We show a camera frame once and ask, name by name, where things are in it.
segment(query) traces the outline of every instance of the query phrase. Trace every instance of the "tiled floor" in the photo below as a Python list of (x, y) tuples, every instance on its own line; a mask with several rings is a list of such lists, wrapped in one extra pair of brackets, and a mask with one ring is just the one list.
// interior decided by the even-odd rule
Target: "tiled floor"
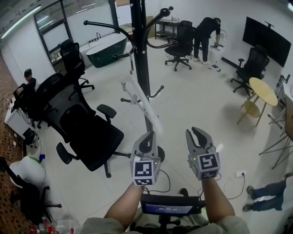
[[(278, 140), (281, 132), (277, 126), (268, 124), (270, 119), (266, 114), (271, 109), (266, 109), (257, 128), (254, 128), (256, 120), (249, 118), (236, 125), (245, 96), (232, 92), (235, 84), (231, 84), (229, 79), (235, 76), (235, 69), (220, 62), (222, 71), (218, 73), (208, 70), (206, 65), (190, 61), (192, 70), (179, 65), (178, 72), (174, 72), (174, 64), (164, 65), (167, 57), (163, 49), (149, 49), (148, 59), (152, 92), (156, 92), (161, 85), (165, 86), (160, 95), (151, 99), (151, 105), (164, 128), (164, 134), (158, 136), (158, 143), (166, 154), (162, 169), (171, 179), (171, 190), (167, 194), (176, 195), (180, 188), (185, 187), (191, 195), (196, 195), (201, 188), (201, 183), (187, 163), (185, 130), (192, 126), (207, 131), (216, 146), (224, 145), (220, 153), (222, 179), (218, 183), (228, 198), (239, 195), (243, 187), (243, 178), (235, 178), (236, 171), (248, 172), (245, 187), (249, 184), (263, 186), (281, 180), (287, 163), (271, 170), (278, 154), (259, 156), (259, 152)], [(133, 143), (146, 132), (141, 111), (120, 101), (122, 97), (129, 98), (119, 83), (119, 77), (128, 74), (129, 69), (130, 62), (126, 58), (100, 69), (90, 67), (84, 75), (96, 87), (84, 92), (90, 107), (95, 110), (98, 105), (105, 104), (117, 111), (112, 123), (125, 134), (118, 151), (126, 153), (131, 152)], [(129, 160), (112, 157), (109, 162), (112, 178), (107, 179), (103, 168), (90, 172), (80, 161), (65, 165), (56, 152), (57, 143), (63, 142), (63, 139), (54, 129), (44, 126), (40, 135), (43, 153), (46, 154), (47, 182), (51, 186), (48, 198), (63, 205), (62, 209), (52, 208), (52, 215), (59, 218), (62, 214), (70, 214), (80, 224), (87, 217), (103, 217), (131, 183)], [(161, 191), (168, 188), (168, 180), (163, 173), (159, 175), (156, 185), (151, 187), (154, 188)], [(285, 212), (243, 213), (242, 206), (247, 201), (244, 191), (231, 203), (236, 214), (248, 222), (251, 233), (274, 233)]]

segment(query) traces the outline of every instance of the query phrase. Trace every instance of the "flat screen tv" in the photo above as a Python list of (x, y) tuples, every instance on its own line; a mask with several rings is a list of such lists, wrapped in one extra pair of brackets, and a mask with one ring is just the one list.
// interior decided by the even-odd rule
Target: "flat screen tv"
[(258, 21), (246, 18), (243, 41), (255, 46), (261, 45), (268, 51), (268, 55), (282, 67), (287, 61), (291, 43), (268, 26)]

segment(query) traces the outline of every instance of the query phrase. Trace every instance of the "wall outlet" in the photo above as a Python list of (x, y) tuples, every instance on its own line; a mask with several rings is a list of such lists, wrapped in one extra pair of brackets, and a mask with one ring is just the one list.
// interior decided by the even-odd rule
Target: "wall outlet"
[(237, 171), (237, 172), (235, 173), (235, 176), (236, 176), (236, 177), (242, 177), (242, 176), (243, 176), (242, 173), (244, 173), (244, 176), (246, 176), (247, 171), (246, 171), (246, 170)]

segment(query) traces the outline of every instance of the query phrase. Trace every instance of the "person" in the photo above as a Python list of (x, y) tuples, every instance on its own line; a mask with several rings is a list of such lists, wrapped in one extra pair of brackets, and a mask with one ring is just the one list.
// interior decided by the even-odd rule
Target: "person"
[[(174, 224), (168, 224), (168, 233), (249, 234), (247, 224), (235, 216), (232, 205), (215, 179), (202, 180), (202, 188), (208, 221), (202, 215), (186, 216), (180, 219), (179, 232), (173, 232), (175, 231), (175, 228), (172, 229)], [(131, 184), (110, 207), (104, 218), (88, 218), (82, 226), (80, 234), (121, 234), (125, 233), (129, 226), (131, 229), (127, 232), (129, 234), (160, 233), (159, 216), (144, 214), (141, 212), (141, 208), (137, 209), (142, 193), (143, 189), (140, 186)]]
[(248, 186), (246, 191), (251, 196), (252, 200), (265, 196), (274, 196), (274, 198), (246, 204), (243, 206), (244, 212), (266, 211), (271, 209), (281, 211), (293, 207), (293, 173), (287, 173), (285, 179), (281, 182), (272, 183), (259, 189), (254, 189), (253, 186)]
[(209, 38), (211, 33), (216, 31), (216, 43), (215, 47), (219, 46), (220, 41), (220, 32), (221, 32), (221, 20), (219, 18), (209, 18), (206, 17), (197, 27), (195, 32), (195, 42), (194, 42), (194, 61), (197, 62), (200, 59), (198, 58), (199, 46), (202, 47), (202, 64), (210, 64), (211, 62), (207, 61), (208, 56), (208, 47), (209, 47)]
[(27, 84), (22, 85), (20, 88), (16, 90), (17, 95), (19, 95), (22, 91), (25, 91), (25, 90), (28, 90), (28, 91), (34, 90), (36, 92), (39, 87), (39, 84), (37, 80), (33, 78), (33, 73), (31, 69), (25, 70), (24, 78), (26, 79)]

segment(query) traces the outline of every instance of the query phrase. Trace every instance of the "led light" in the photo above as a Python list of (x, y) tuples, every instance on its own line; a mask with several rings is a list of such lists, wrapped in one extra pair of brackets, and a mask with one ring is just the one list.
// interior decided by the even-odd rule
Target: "led light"
[(39, 22), (42, 22), (43, 20), (47, 19), (48, 17), (49, 17), (49, 16), (46, 16), (46, 17), (44, 17), (43, 19), (39, 20), (39, 21), (37, 22), (37, 24), (38, 24)]
[[(84, 10), (78, 11), (77, 13), (79, 13), (79, 12), (82, 12), (82, 11), (86, 11), (86, 10), (87, 10), (87, 8), (86, 8), (86, 9), (84, 9)], [(76, 14), (77, 14), (77, 13), (76, 13)]]
[(17, 25), (19, 25), (22, 21), (28, 18), (31, 14), (35, 13), (38, 9), (41, 8), (41, 5), (37, 6), (35, 9), (31, 10), (24, 17), (22, 17), (19, 21), (17, 21), (10, 29), (8, 29), (2, 36), (1, 39), (5, 38), (8, 33), (10, 33)]
[(288, 3), (288, 8), (293, 11), (293, 5), (291, 3)]
[(42, 29), (43, 27), (47, 26), (48, 24), (52, 23), (54, 20), (51, 20), (49, 23), (46, 23), (45, 25), (41, 26), (39, 29)]
[(96, 3), (90, 4), (90, 5), (84, 5), (82, 8), (85, 8), (87, 6), (95, 5)]

